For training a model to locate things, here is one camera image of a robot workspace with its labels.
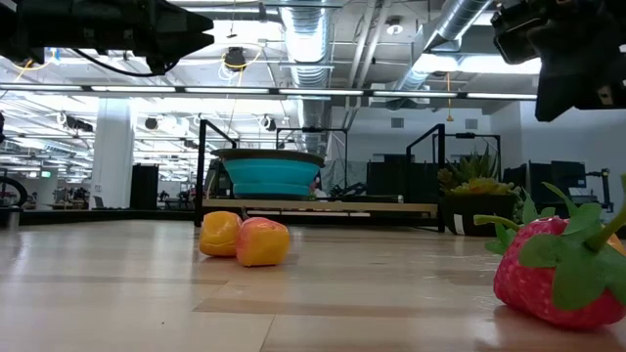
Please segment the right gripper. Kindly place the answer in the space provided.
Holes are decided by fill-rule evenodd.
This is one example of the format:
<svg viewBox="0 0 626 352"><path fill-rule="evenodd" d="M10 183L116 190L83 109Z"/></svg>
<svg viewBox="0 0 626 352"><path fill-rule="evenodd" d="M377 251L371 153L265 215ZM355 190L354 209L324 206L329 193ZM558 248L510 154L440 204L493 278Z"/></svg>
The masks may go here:
<svg viewBox="0 0 626 352"><path fill-rule="evenodd" d="M539 54L535 117L626 109L626 0L546 0L546 22L527 34Z"/></svg>

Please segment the black metal frame stand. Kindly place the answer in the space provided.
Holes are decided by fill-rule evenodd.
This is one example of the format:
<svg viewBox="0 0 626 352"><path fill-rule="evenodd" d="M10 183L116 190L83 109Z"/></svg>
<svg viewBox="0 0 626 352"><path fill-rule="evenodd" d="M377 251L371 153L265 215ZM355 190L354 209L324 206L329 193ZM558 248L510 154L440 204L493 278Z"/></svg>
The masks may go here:
<svg viewBox="0 0 626 352"><path fill-rule="evenodd" d="M344 170L348 160L348 130L320 126L279 127L275 131L275 149L295 151L321 158L324 162L338 159Z"/></svg>
<svg viewBox="0 0 626 352"><path fill-rule="evenodd" d="M463 133L446 133L444 134L444 139L445 138L454 138L454 139L458 139L458 140L470 140L470 139L483 139L484 142L488 145L489 148L493 149L496 152L496 157L497 157L497 163L498 163L498 168L500 169L500 173L502 173L501 169L502 169L502 156L501 156L501 150L502 150L502 142L501 142L501 136L500 135L495 135L495 134L475 134L475 133L471 133L471 132L463 132ZM432 146L432 160L435 161L436 160L436 152L438 151L438 145L437 145L437 140L438 140L439 134L438 133L434 133L431 137L431 146ZM496 147L492 147L485 139L486 138L491 138L495 140L496 143Z"/></svg>

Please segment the potted succulent plant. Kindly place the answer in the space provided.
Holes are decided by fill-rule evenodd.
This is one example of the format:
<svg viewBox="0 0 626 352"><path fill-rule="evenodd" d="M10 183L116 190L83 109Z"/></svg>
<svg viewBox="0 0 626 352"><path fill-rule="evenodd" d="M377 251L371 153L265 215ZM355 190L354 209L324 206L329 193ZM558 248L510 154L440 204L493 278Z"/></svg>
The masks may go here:
<svg viewBox="0 0 626 352"><path fill-rule="evenodd" d="M521 187L499 176L499 155L489 148L474 150L458 161L447 161L437 172L442 192L440 210L444 227L454 235L494 237L493 223L474 223L475 216L497 216L511 221L519 209Z"/></svg>

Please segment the blue collapsible bowl grey rim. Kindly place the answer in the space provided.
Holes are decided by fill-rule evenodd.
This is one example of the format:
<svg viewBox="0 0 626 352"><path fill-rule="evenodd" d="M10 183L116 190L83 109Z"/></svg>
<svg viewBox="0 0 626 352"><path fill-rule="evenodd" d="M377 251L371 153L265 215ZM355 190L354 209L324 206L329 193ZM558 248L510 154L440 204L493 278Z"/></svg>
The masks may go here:
<svg viewBox="0 0 626 352"><path fill-rule="evenodd" d="M236 198L307 200L325 163L318 155L289 150L221 149L211 154L222 161Z"/></svg>

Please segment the LED light bar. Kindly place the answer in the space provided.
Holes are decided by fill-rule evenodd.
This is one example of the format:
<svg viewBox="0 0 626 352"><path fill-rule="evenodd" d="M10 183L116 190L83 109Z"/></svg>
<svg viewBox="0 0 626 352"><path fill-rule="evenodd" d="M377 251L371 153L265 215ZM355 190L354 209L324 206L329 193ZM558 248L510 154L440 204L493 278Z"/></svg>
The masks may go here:
<svg viewBox="0 0 626 352"><path fill-rule="evenodd" d="M3 91L50 92L68 94L128 94L130 96L267 96L267 97L366 97L380 99L460 99L488 101L535 101L536 94L487 93L465 91L391 91L372 89L330 89L330 88L262 88L239 86L155 86L155 85L69 85L69 84L27 84L0 83Z"/></svg>

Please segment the red toy strawberry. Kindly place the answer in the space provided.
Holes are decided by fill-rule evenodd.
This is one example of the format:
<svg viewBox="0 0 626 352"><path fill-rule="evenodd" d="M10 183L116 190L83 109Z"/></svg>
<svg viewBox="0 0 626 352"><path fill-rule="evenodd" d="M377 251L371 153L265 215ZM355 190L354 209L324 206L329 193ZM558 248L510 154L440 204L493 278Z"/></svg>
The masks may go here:
<svg viewBox="0 0 626 352"><path fill-rule="evenodd" d="M514 237L520 230L520 226L514 221L496 215L474 215L475 226L493 224L495 226L496 239L485 244L485 249L498 255L504 255L514 241Z"/></svg>
<svg viewBox="0 0 626 352"><path fill-rule="evenodd" d="M626 318L626 256L607 240L626 225L624 203L608 224L594 202L575 205L556 186L568 217L552 207L538 211L526 197L520 230L502 256L493 280L495 296L506 305L554 326L594 330Z"/></svg>

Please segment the black cabinet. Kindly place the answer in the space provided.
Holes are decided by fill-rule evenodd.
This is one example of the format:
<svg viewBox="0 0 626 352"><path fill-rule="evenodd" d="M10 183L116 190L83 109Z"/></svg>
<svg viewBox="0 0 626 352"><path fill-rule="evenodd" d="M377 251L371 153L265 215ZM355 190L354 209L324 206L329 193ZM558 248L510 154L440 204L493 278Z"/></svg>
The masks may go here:
<svg viewBox="0 0 626 352"><path fill-rule="evenodd" d="M132 170L130 208L157 209L158 166L135 164Z"/></svg>

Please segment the black background monitor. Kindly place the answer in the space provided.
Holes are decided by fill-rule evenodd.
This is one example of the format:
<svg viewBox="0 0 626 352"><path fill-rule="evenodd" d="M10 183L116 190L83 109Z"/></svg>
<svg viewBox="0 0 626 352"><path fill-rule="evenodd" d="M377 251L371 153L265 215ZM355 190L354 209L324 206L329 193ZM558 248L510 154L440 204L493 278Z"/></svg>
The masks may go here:
<svg viewBox="0 0 626 352"><path fill-rule="evenodd" d="M219 158L210 161L203 190L206 198L229 198L232 195L232 182L229 173Z"/></svg>

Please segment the white square pillar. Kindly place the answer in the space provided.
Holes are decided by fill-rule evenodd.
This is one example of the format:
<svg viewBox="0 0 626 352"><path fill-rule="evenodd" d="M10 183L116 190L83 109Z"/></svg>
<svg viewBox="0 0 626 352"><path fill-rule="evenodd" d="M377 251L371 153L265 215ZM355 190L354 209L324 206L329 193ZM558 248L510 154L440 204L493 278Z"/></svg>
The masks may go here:
<svg viewBox="0 0 626 352"><path fill-rule="evenodd" d="M129 99L100 98L96 120L90 208L126 208L130 202L136 113Z"/></svg>

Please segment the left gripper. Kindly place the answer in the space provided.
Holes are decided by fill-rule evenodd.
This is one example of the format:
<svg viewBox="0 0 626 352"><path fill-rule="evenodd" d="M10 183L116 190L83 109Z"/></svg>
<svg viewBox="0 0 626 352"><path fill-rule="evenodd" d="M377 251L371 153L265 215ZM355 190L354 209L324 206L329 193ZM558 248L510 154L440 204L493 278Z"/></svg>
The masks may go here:
<svg viewBox="0 0 626 352"><path fill-rule="evenodd" d="M213 20L166 0L46 0L46 44L181 59L214 43ZM179 33L153 38L157 33Z"/></svg>

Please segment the black background workstation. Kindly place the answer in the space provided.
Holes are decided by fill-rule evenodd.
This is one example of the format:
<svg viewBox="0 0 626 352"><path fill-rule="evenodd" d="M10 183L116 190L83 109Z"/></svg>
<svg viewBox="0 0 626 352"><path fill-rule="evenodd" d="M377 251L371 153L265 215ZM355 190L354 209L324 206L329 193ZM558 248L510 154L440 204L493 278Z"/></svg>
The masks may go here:
<svg viewBox="0 0 626 352"><path fill-rule="evenodd" d="M614 203L610 199L609 175L608 168L587 171L585 164L578 161L553 160L550 163L528 161L519 167L505 169L503 181L525 189L539 211L546 207L554 207L557 214L564 217L567 210L564 200L550 191L545 183L556 186L575 205L594 202L607 213L612 213ZM595 195L593 190L587 194L583 193L587 188L588 179L592 177L602 180L603 191L600 197Z"/></svg>

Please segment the black aluminium rig frame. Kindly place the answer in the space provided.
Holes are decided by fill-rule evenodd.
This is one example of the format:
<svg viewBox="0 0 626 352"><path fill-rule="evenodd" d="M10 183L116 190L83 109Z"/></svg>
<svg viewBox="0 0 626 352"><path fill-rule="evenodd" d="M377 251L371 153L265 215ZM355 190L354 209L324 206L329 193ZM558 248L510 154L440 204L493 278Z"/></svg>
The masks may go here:
<svg viewBox="0 0 626 352"><path fill-rule="evenodd" d="M411 227L431 228L434 232L444 233L445 223L438 219L410 217L394 213L392 215L358 216L353 214L322 214L302 212L288 214L260 214L273 221L287 225L313 226L358 226L358 227ZM191 221L196 220L193 211L147 211L147 210L29 210L20 213L21 226L69 224L83 222L153 220L153 221Z"/></svg>

